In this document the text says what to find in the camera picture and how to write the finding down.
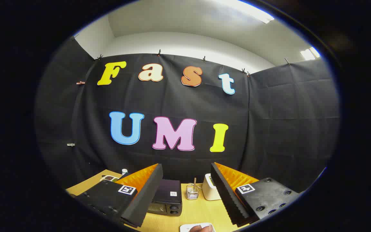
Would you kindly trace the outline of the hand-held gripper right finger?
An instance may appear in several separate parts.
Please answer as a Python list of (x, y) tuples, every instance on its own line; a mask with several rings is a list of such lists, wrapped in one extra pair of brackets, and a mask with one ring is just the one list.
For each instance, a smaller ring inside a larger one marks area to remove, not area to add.
[(210, 174), (232, 224), (237, 227), (268, 217), (300, 195), (273, 178), (256, 179), (217, 162), (211, 164)]

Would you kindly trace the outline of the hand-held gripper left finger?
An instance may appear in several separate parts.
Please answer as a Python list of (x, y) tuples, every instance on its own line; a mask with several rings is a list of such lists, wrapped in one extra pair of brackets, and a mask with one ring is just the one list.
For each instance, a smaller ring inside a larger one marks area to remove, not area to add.
[(163, 167), (157, 163), (117, 181), (103, 179), (75, 199), (113, 223), (137, 228), (143, 224), (162, 177)]

